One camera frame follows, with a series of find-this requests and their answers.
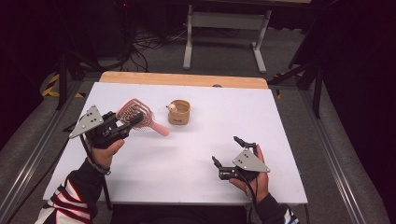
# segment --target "table leg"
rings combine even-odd
[[[183,69],[189,70],[191,67],[191,54],[192,54],[192,5],[189,5],[189,15],[187,17],[187,44],[186,51],[184,53]]]
[[[262,46],[262,40],[264,39],[264,35],[268,27],[268,22],[270,21],[271,12],[272,12],[271,10],[267,10],[265,12],[265,16],[262,18],[262,25],[259,30],[259,37],[257,38],[257,42],[251,43],[260,73],[267,72],[264,61],[262,59],[262,53],[260,51],[260,47]]]

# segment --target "wire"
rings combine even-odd
[[[309,212],[308,212],[308,206],[306,204],[304,204],[304,208],[305,208],[305,216],[306,216],[306,224],[309,224]]]
[[[256,198],[257,198],[257,191],[258,191],[258,189],[259,189],[259,180],[258,180],[257,177],[256,177],[256,195],[255,195]]]
[[[250,191],[250,195],[251,195],[251,197],[252,197],[251,200],[253,201],[253,205],[256,206],[256,193],[257,193],[257,190],[256,190],[256,193],[255,193],[254,190],[253,190],[253,188],[250,186],[250,184],[248,183],[248,181],[245,179],[245,177],[244,177],[243,175],[241,175],[241,173],[238,172],[237,170],[236,170],[236,172],[239,174],[239,176],[242,177],[242,179],[244,180],[245,184],[247,184],[247,187],[248,187],[248,189],[249,189],[249,191]]]
[[[81,144],[84,146],[87,156],[90,158],[91,162],[94,162],[93,155],[92,155],[87,143],[85,142],[84,136],[82,134],[79,135],[79,139],[81,140]]]
[[[148,72],[149,71],[149,64],[148,64],[148,61],[146,60],[146,57],[139,51],[137,51],[136,53],[137,53],[137,55],[142,56],[142,58],[143,58],[143,60],[145,61],[145,64],[146,64],[146,67],[145,67],[146,71],[145,72]]]
[[[148,70],[147,61],[146,61],[146,67],[144,67],[144,66],[140,65],[139,63],[135,62],[134,59],[133,59],[132,57],[130,57],[130,59],[131,59],[132,63],[134,63],[134,65],[136,66],[136,70],[137,70],[137,71],[139,71],[139,67],[145,69],[145,72],[148,72],[148,71],[149,71],[149,70]]]
[[[122,33],[122,38],[125,42],[125,52],[120,56],[120,61],[117,63],[113,63],[111,65],[107,66],[102,66],[106,70],[112,70],[117,67],[120,68],[120,71],[123,71],[124,68],[123,66],[125,65],[126,62],[128,62],[131,54],[133,53],[133,49],[131,48],[131,44],[134,42],[133,38],[131,37],[131,27],[136,26],[136,19],[134,18],[135,13],[129,13],[129,7],[121,7],[117,4],[116,1],[113,1],[113,6],[114,8],[117,8],[118,10],[121,10],[123,12],[120,14],[120,23],[121,23],[121,33]],[[97,72],[97,69],[87,67],[87,66],[82,66],[82,68],[87,71],[87,72]]]
[[[12,215],[7,220],[7,222],[6,222],[7,224],[9,224],[11,222],[12,218],[14,218],[17,215],[17,213],[20,211],[20,209],[23,207],[23,205],[26,203],[26,201],[30,198],[30,196],[32,196],[32,193],[35,191],[35,189],[37,189],[38,185],[43,181],[43,179],[47,176],[47,174],[50,172],[50,170],[53,168],[53,166],[56,164],[56,162],[61,158],[61,155],[64,153],[64,149],[66,148],[66,145],[67,145],[68,142],[69,142],[69,138],[67,138],[66,142],[62,146],[61,151],[58,153],[58,155],[56,156],[55,160],[49,166],[47,171],[41,176],[41,178],[38,180],[38,182],[27,193],[26,197],[21,201],[20,205],[18,205],[18,207],[15,208],[14,212],[12,213]]]
[[[166,44],[173,42],[181,38],[187,32],[186,28],[183,28],[181,31],[180,29],[176,29],[175,31],[170,32],[165,40],[159,38],[158,36],[153,36],[151,33],[147,31],[140,32],[136,34],[136,38],[134,39],[133,45],[138,50],[146,50],[146,49],[160,49]]]
[[[248,217],[247,217],[247,224],[251,224],[251,211],[253,210],[253,207],[250,207],[248,209]]]

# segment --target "white board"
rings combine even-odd
[[[261,146],[271,169],[269,189],[279,203],[307,203],[270,90],[95,83],[81,116],[92,105],[102,115],[115,112],[130,98],[148,105],[170,134],[163,137],[152,130],[131,130],[106,177],[113,203],[248,203],[240,189],[219,179],[212,161],[215,156],[223,166],[234,166],[232,160],[243,150],[234,136]],[[185,126],[167,121],[166,105],[176,99],[191,104]],[[44,199],[85,157],[79,138],[70,140]]]

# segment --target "black cable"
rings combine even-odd
[[[146,71],[145,72],[148,72],[149,71],[149,64],[148,64],[148,61],[146,60],[146,57],[139,51],[137,51],[136,53],[139,54],[140,56],[142,56],[142,58],[143,58],[143,60],[145,61],[145,64],[146,64],[146,67],[145,67]]]
[[[115,69],[117,67],[120,68],[120,71],[123,70],[123,66],[125,65],[126,62],[128,62],[130,55],[132,54],[132,49],[131,49],[131,44],[133,43],[133,38],[130,36],[131,35],[131,30],[130,28],[132,27],[132,24],[130,23],[130,21],[136,21],[134,20],[133,16],[135,13],[131,13],[132,17],[130,17],[128,11],[129,11],[129,7],[132,7],[132,9],[134,9],[133,6],[128,6],[130,3],[125,2],[127,4],[127,7],[120,7],[115,1],[113,1],[113,5],[114,7],[116,7],[118,10],[122,10],[123,15],[120,18],[121,21],[121,33],[122,33],[122,38],[125,42],[125,52],[121,55],[120,57],[120,61],[117,63],[113,63],[111,65],[106,65],[106,66],[101,66],[104,69],[108,70],[112,70]],[[87,66],[81,66],[84,71],[87,72],[98,72],[99,70],[96,67],[87,67]]]
[[[136,38],[134,39],[134,45],[140,47],[139,50],[160,49],[167,43],[170,43],[172,41],[179,39],[184,33],[187,32],[187,29],[182,28],[181,33],[178,34],[178,32],[180,32],[180,28],[169,32],[165,40],[159,38],[158,36],[152,36],[149,32],[146,32],[146,31],[141,32],[136,35]],[[171,38],[172,33],[176,33],[177,36],[174,38]]]
[[[135,62],[134,59],[132,57],[130,57],[131,61],[134,63],[134,66],[136,66],[136,71],[139,71],[139,67],[145,69],[145,71],[149,71],[146,67],[143,67],[142,65],[140,65],[139,63]]]
[[[47,174],[50,172],[50,170],[53,168],[53,166],[56,164],[56,162],[61,158],[61,155],[64,153],[64,149],[66,148],[67,143],[69,142],[69,138],[67,138],[66,142],[62,146],[61,151],[58,153],[56,156],[55,160],[52,162],[52,164],[49,166],[47,171],[41,176],[41,178],[38,180],[38,182],[33,186],[33,188],[27,193],[26,197],[21,201],[20,205],[18,205],[17,208],[15,208],[14,212],[12,215],[9,217],[9,219],[6,221],[7,224],[9,224],[12,220],[12,218],[17,215],[17,213],[20,211],[20,209],[23,207],[23,205],[26,203],[26,201],[32,196],[32,193],[35,191],[35,189],[40,185],[40,183],[43,181],[43,179],[47,176]]]
[[[257,198],[257,191],[259,190],[259,180],[256,177],[256,198]]]
[[[252,224],[252,222],[251,222],[251,211],[252,210],[253,210],[253,207],[250,207],[248,209],[247,224]]]
[[[84,146],[84,149],[87,152],[87,156],[90,158],[91,162],[93,164],[96,164],[95,160],[93,159],[93,155],[90,152],[90,150],[87,146],[87,143],[84,140],[84,136],[82,134],[79,135],[79,139],[81,139],[81,143]],[[103,192],[105,193],[107,208],[108,208],[108,210],[111,211],[111,210],[113,210],[113,206],[111,205],[110,196],[108,194],[108,188],[107,188],[107,182],[106,182],[105,175],[99,175],[99,178],[100,178],[100,182],[102,183]]]
[[[68,133],[73,132],[74,128],[76,127],[76,124],[77,124],[76,122],[70,124],[69,126],[65,127],[65,128],[63,129],[63,131],[64,131],[64,132],[68,132]]]
[[[86,63],[92,69],[92,71],[104,73],[106,70],[108,70],[107,68],[105,68],[105,67],[103,67],[103,66],[101,66],[101,65],[99,65],[97,63],[90,62],[90,60],[88,60],[84,56],[82,56],[82,55],[80,55],[80,54],[78,54],[78,53],[76,53],[74,51],[69,51],[68,53],[70,55],[72,55],[73,57],[75,57],[76,59],[78,59],[80,62]]]
[[[248,187],[248,189],[250,191],[251,200],[253,201],[253,205],[256,206],[256,193],[254,192],[253,188],[250,186],[248,181],[245,179],[245,177],[243,175],[241,175],[241,173],[239,173],[238,171],[236,171],[236,172],[239,174],[239,176],[242,177],[242,179],[244,180],[245,184],[247,184],[247,187]]]
[[[309,224],[309,212],[308,212],[308,206],[306,204],[304,204],[304,208],[305,208],[305,216],[306,216],[306,224]]]

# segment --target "hairbrush bristles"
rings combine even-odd
[[[151,112],[149,107],[135,98],[128,100],[117,110],[116,118],[123,123],[128,123],[131,118],[140,112],[143,113],[143,120],[138,122],[133,129],[138,131],[148,131],[151,128],[163,136],[169,134],[168,128],[163,127],[154,121],[154,114]]]

